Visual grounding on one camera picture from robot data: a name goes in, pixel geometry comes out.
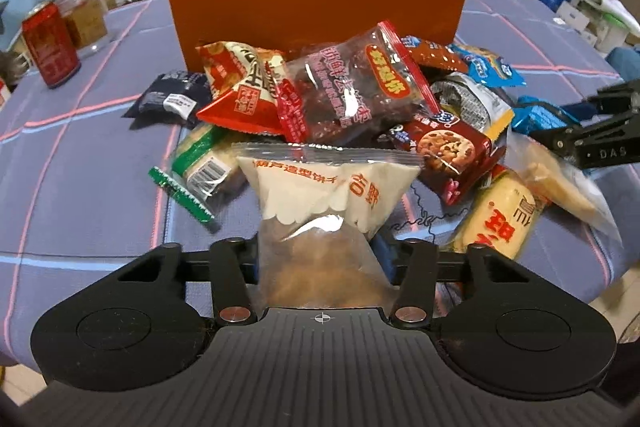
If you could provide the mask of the blue cookie packet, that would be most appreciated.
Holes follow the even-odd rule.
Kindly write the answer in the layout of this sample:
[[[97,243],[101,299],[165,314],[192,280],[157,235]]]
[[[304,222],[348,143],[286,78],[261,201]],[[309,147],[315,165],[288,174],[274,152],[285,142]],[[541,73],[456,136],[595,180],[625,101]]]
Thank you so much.
[[[526,80],[503,57],[488,49],[452,44],[450,49],[468,65],[468,75],[490,89],[523,87]]]

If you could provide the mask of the clear white biscuit bag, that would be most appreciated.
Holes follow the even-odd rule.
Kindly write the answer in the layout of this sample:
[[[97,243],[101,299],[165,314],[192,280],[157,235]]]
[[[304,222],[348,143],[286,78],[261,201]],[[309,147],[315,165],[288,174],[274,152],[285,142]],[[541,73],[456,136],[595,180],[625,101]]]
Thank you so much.
[[[390,310],[396,287],[370,246],[412,182],[405,150],[239,142],[259,200],[257,291],[265,308]]]

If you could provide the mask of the brown cookie packet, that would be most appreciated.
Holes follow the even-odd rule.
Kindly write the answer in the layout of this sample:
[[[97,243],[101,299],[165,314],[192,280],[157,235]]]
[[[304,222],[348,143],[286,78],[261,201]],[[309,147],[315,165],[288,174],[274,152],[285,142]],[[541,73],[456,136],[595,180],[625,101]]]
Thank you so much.
[[[401,38],[402,44],[411,54],[413,61],[423,68],[438,69],[441,72],[462,72],[466,74],[468,65],[450,46],[442,46],[415,36]]]

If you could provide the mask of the clear bread snack bag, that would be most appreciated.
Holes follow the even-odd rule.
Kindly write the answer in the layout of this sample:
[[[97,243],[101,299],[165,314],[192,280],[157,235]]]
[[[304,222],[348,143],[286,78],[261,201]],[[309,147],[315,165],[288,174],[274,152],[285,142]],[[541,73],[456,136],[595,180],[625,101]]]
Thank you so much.
[[[597,184],[547,147],[527,135],[509,130],[506,165],[538,196],[608,237],[622,240],[608,202]]]

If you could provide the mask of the blue foil snack packet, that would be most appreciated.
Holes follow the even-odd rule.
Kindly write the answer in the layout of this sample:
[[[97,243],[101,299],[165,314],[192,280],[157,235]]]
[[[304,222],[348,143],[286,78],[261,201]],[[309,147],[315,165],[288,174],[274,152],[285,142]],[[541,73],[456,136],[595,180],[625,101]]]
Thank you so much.
[[[512,109],[514,118],[511,129],[526,135],[535,131],[580,126],[582,121],[598,113],[597,106],[589,102],[559,106],[529,95],[520,96]]]

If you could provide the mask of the yellow rice cracker packet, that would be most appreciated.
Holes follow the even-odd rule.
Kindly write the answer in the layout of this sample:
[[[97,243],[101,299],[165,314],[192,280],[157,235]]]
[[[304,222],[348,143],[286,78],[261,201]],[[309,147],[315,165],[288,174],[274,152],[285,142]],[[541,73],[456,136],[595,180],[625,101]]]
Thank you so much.
[[[469,245],[480,244],[514,260],[547,204],[513,170],[495,165],[449,247],[462,254]]]

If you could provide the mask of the blue purple checked tablecloth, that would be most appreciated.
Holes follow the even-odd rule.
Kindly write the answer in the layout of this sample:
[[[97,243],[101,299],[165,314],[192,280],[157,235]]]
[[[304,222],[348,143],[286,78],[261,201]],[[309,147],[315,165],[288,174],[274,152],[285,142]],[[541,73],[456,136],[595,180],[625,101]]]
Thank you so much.
[[[538,0],[465,0],[460,43],[501,55],[525,79],[508,90],[554,104],[580,101],[620,77]],[[129,129],[122,114],[157,75],[183,69],[168,0],[108,14],[115,41],[89,56],[58,89],[22,79],[1,109],[1,356],[37,364],[29,340],[55,303],[163,242],[199,251],[229,236],[252,236],[254,192],[240,195],[209,233],[148,176],[167,167],[186,135],[179,126]],[[558,207],[540,217],[518,261],[591,301],[639,260],[639,165],[593,171],[623,243]],[[466,208],[445,208],[416,182],[388,225],[395,235],[447,243]]]

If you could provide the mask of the silver yellow snack packet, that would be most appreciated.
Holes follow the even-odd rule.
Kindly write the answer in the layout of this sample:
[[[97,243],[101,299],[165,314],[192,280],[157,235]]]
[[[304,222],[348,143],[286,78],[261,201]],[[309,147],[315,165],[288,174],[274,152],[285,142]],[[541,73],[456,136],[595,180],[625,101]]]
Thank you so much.
[[[470,76],[453,72],[431,83],[432,92],[443,109],[484,133],[492,142],[510,126],[512,107],[484,84]]]

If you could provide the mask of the red chocolate cookie packet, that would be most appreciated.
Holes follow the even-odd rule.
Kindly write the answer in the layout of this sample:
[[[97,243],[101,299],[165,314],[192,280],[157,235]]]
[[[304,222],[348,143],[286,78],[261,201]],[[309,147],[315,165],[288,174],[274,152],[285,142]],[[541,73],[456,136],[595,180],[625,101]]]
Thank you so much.
[[[419,178],[445,205],[456,205],[506,153],[504,145],[446,110],[435,116],[416,113],[387,135],[398,150],[422,158]]]

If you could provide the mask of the green white cracker packet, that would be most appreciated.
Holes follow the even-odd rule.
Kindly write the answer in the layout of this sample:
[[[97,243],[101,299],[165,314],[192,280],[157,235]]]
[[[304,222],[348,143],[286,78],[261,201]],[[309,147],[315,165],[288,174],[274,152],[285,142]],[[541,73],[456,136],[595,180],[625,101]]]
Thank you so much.
[[[180,207],[209,230],[219,228],[218,215],[245,182],[232,144],[239,132],[199,124],[176,147],[168,170],[153,167],[149,176]]]

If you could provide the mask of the dark navy snack packet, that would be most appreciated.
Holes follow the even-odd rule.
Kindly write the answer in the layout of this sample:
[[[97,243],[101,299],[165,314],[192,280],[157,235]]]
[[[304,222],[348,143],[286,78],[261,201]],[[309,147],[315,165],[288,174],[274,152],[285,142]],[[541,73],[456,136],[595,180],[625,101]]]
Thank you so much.
[[[150,124],[180,124],[193,129],[198,125],[198,112],[211,101],[205,74],[175,70],[158,75],[122,117],[134,121],[132,129]]]

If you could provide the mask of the red dried fruit packet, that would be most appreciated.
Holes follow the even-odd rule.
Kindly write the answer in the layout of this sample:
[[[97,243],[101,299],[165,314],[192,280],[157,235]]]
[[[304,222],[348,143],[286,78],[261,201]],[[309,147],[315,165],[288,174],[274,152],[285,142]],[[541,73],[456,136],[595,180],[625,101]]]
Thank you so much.
[[[349,145],[440,106],[395,27],[364,34],[279,66],[277,110],[288,142]]]

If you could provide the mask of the red white triangular snack packet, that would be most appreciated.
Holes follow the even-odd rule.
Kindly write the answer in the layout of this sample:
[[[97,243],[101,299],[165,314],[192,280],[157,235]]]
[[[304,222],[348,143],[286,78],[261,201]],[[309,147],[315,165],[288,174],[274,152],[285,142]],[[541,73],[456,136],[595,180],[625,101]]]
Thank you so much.
[[[279,50],[236,41],[216,41],[196,48],[212,101],[198,119],[229,130],[282,135],[273,74],[284,64]]]

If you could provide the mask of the red drink can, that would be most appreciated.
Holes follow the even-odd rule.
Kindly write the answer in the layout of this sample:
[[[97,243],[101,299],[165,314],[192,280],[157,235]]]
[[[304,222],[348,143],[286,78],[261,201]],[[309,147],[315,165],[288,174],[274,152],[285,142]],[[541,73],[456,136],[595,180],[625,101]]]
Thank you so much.
[[[76,48],[53,0],[40,2],[28,13],[22,36],[48,88],[61,86],[80,69]]]

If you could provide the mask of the clear plastic jar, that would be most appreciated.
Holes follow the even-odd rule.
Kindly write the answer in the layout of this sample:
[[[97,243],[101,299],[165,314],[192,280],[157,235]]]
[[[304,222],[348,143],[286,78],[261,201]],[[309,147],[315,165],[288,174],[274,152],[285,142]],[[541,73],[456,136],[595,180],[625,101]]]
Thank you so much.
[[[110,41],[105,0],[55,0],[80,58],[99,51]]]

